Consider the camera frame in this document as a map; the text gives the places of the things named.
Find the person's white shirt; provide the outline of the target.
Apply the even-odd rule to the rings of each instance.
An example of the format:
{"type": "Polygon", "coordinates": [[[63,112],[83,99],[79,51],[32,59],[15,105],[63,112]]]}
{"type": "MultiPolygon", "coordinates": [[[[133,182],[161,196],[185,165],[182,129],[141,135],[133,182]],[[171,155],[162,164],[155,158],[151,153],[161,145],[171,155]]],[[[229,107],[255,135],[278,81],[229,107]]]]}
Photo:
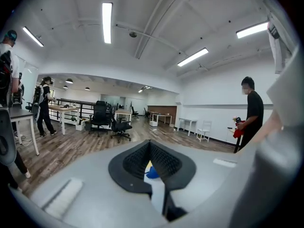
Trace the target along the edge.
{"type": "Polygon", "coordinates": [[[276,81],[267,95],[283,126],[304,125],[304,52],[293,34],[274,16],[269,16],[268,30],[275,61],[276,81]]]}

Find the black metal railing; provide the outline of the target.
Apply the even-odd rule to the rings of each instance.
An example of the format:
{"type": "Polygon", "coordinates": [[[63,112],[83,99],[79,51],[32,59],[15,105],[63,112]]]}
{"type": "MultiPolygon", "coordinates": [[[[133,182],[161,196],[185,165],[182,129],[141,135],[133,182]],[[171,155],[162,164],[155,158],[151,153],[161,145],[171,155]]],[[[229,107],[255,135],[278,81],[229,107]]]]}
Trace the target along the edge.
{"type": "MultiPolygon", "coordinates": [[[[96,102],[84,102],[68,99],[58,99],[57,103],[49,104],[49,106],[57,105],[64,108],[80,108],[79,118],[77,119],[77,112],[65,112],[65,124],[76,125],[77,121],[84,120],[89,121],[90,115],[93,115],[93,108],[96,102]]],[[[60,113],[54,110],[49,110],[51,120],[60,122],[60,113]]]]}

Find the long ceiling light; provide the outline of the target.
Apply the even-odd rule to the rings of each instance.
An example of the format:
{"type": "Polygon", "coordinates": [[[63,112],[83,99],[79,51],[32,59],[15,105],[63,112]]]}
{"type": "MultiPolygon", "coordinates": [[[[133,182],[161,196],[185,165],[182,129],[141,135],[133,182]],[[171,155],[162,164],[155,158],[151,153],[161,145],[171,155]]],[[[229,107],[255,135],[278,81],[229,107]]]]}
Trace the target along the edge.
{"type": "Polygon", "coordinates": [[[244,37],[252,35],[252,34],[266,31],[267,28],[268,28],[268,22],[263,22],[263,23],[256,24],[254,26],[245,28],[243,30],[237,31],[236,35],[237,35],[237,38],[244,38],[244,37]]]}
{"type": "Polygon", "coordinates": [[[112,3],[102,4],[102,30],[104,43],[111,44],[111,30],[112,30],[112,3]]]}
{"type": "Polygon", "coordinates": [[[198,52],[194,53],[193,55],[187,57],[186,59],[182,60],[177,65],[179,67],[183,67],[184,65],[186,65],[186,64],[188,64],[188,63],[190,63],[190,62],[192,62],[192,61],[194,61],[196,59],[198,59],[199,57],[201,57],[201,56],[203,56],[203,55],[205,55],[207,53],[209,53],[209,51],[206,48],[203,48],[200,51],[198,51],[198,52]]]}
{"type": "Polygon", "coordinates": [[[23,27],[22,30],[33,40],[35,41],[40,47],[43,47],[43,43],[27,28],[23,27]]]}

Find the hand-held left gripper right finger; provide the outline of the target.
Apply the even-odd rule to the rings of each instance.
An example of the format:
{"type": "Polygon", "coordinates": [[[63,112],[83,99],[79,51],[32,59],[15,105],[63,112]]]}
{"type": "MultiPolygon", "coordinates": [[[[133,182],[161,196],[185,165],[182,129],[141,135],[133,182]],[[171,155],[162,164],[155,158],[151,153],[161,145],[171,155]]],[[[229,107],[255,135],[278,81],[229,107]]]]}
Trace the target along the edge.
{"type": "Polygon", "coordinates": [[[164,178],[166,228],[229,228],[247,173],[237,154],[150,141],[164,178]]]}

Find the red cloth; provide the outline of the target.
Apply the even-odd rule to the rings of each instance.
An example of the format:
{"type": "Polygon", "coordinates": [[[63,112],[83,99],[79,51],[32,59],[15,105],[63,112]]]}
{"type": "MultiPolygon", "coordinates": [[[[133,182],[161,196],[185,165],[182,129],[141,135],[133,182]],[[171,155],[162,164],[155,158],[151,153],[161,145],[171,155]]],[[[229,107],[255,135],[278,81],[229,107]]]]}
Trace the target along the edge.
{"type": "Polygon", "coordinates": [[[243,123],[245,121],[237,120],[236,118],[233,118],[232,120],[235,122],[235,125],[236,125],[236,128],[235,128],[234,133],[233,133],[233,137],[234,138],[240,138],[244,134],[244,130],[238,129],[237,125],[239,123],[243,123]]]}

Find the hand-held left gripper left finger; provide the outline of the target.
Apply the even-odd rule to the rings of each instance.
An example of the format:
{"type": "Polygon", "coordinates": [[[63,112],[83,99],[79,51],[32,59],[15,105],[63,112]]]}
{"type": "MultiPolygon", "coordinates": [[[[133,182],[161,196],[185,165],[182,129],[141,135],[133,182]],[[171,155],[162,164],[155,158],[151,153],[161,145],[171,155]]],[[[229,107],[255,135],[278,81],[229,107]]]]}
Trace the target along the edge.
{"type": "Polygon", "coordinates": [[[153,206],[149,195],[127,192],[117,185],[108,171],[110,160],[136,142],[84,155],[40,184],[30,199],[40,208],[69,179],[83,187],[62,217],[75,228],[158,228],[166,219],[153,206]]]}

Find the brown wooden wall panel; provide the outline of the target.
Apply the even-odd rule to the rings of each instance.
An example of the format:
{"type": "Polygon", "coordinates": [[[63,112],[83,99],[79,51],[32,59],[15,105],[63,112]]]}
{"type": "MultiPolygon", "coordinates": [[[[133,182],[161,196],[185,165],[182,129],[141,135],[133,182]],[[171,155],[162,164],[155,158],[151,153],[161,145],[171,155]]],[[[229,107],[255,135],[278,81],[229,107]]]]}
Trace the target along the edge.
{"type": "Polygon", "coordinates": [[[161,115],[171,115],[172,120],[171,124],[175,124],[176,121],[176,113],[177,113],[177,106],[167,106],[167,105],[149,105],[148,106],[149,112],[156,112],[161,115]]]}

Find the black backpack rig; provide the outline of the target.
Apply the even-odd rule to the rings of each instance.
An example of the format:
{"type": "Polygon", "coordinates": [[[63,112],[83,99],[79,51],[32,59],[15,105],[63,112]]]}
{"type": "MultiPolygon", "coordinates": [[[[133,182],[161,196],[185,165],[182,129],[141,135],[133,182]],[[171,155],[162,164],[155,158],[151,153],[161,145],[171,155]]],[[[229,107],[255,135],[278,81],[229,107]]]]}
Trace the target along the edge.
{"type": "Polygon", "coordinates": [[[11,87],[11,52],[8,50],[0,56],[0,107],[8,108],[11,97],[11,87]]]}

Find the blue cloth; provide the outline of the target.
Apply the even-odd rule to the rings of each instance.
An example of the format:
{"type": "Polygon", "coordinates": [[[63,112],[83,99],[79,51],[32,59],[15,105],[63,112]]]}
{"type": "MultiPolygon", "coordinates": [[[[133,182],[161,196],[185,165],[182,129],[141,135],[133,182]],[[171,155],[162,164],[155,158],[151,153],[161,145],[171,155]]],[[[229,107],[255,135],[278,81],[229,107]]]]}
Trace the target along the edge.
{"type": "Polygon", "coordinates": [[[151,166],[150,169],[145,174],[146,177],[149,179],[157,179],[160,177],[153,166],[151,166]]]}

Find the dark top white-leg table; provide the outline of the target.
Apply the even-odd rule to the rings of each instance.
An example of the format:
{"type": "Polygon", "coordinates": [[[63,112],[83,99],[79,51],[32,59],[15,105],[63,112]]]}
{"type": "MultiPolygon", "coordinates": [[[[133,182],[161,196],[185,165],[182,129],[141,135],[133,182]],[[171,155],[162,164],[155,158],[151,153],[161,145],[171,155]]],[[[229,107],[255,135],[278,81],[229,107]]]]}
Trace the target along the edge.
{"type": "Polygon", "coordinates": [[[19,122],[29,120],[31,136],[32,136],[32,143],[34,145],[36,155],[39,156],[38,146],[37,146],[37,142],[36,142],[36,138],[35,138],[35,132],[34,132],[33,113],[30,113],[26,110],[22,110],[22,109],[19,109],[19,108],[11,108],[9,114],[10,114],[11,122],[16,123],[16,129],[17,129],[19,144],[22,144],[21,133],[20,133],[20,130],[19,130],[19,122]]]}

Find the small side table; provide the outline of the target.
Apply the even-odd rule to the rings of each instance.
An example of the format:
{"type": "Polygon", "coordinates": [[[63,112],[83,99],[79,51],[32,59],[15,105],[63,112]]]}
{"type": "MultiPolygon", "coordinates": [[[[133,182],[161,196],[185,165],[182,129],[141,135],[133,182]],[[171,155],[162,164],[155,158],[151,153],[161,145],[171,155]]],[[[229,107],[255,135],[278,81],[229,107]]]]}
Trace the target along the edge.
{"type": "MultiPolygon", "coordinates": [[[[234,130],[235,130],[235,129],[233,129],[232,127],[228,127],[227,129],[228,129],[228,131],[230,131],[231,133],[234,133],[234,130]]],[[[236,142],[236,144],[235,144],[234,153],[237,153],[238,150],[239,150],[241,138],[242,138],[242,136],[241,136],[240,138],[235,138],[235,139],[237,140],[237,142],[236,142]]]]}

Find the light blue board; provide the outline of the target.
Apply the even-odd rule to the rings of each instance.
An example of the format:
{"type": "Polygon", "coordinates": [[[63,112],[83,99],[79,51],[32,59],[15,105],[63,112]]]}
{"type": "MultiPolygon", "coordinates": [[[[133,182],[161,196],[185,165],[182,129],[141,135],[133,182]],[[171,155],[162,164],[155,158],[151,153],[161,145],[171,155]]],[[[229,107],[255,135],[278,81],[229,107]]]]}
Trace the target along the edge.
{"type": "Polygon", "coordinates": [[[152,183],[152,198],[151,202],[158,213],[162,214],[165,196],[165,185],[160,178],[153,179],[152,183]]]}

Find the white wooden chair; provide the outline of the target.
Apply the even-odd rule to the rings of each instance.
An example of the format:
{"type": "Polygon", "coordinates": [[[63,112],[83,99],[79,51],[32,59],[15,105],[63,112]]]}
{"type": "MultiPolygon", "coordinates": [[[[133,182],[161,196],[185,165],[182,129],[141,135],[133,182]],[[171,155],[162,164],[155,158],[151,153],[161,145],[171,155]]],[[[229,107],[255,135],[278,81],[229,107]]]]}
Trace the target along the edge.
{"type": "Polygon", "coordinates": [[[203,121],[202,127],[197,129],[196,138],[201,142],[206,140],[209,142],[212,121],[203,121]]]}

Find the white side table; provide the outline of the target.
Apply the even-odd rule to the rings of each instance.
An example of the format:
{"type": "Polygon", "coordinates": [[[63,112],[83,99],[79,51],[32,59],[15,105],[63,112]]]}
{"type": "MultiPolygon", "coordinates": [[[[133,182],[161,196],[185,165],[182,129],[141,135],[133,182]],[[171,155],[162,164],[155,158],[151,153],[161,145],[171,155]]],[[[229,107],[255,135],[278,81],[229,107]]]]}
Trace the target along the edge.
{"type": "Polygon", "coordinates": [[[180,130],[181,128],[181,124],[182,123],[189,123],[189,128],[188,128],[188,136],[190,136],[191,134],[191,130],[192,130],[192,126],[194,125],[196,127],[198,120],[194,120],[194,119],[188,119],[188,118],[178,118],[178,126],[177,126],[177,131],[180,130]]]}

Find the white leg table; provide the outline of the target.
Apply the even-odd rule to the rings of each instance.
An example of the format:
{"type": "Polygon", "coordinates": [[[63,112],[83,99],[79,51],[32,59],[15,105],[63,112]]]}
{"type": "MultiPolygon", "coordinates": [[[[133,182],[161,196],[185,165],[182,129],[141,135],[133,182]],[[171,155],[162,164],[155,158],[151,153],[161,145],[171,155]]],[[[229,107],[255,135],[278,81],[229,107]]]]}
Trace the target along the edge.
{"type": "Polygon", "coordinates": [[[122,115],[123,117],[126,118],[126,121],[131,125],[131,120],[132,120],[132,113],[130,111],[126,110],[116,110],[114,113],[114,118],[118,122],[119,115],[122,115]]]}

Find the white long table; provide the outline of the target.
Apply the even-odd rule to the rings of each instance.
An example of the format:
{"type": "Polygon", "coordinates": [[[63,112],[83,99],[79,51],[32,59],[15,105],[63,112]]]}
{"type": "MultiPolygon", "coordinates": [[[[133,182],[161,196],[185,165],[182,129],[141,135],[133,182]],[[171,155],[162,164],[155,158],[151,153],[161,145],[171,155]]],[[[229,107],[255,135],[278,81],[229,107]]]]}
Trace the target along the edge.
{"type": "Polygon", "coordinates": [[[172,124],[172,115],[169,114],[152,114],[152,120],[155,121],[156,123],[159,122],[159,118],[164,117],[164,123],[166,123],[166,119],[169,118],[169,125],[172,124]]]}

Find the wooden top desk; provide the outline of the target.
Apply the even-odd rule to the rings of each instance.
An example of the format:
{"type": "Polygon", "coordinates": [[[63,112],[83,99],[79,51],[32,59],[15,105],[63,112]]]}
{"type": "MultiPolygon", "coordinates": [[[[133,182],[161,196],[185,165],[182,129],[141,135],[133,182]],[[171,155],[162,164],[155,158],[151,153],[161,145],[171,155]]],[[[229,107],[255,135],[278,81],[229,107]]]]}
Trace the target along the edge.
{"type": "Polygon", "coordinates": [[[62,134],[63,135],[66,134],[66,132],[65,132],[65,112],[76,111],[77,112],[77,119],[79,118],[80,108],[76,108],[76,107],[75,108],[73,108],[73,107],[72,108],[64,108],[64,107],[61,107],[61,106],[52,105],[52,106],[49,106],[49,109],[60,113],[60,123],[61,123],[61,129],[62,129],[62,134]]]}

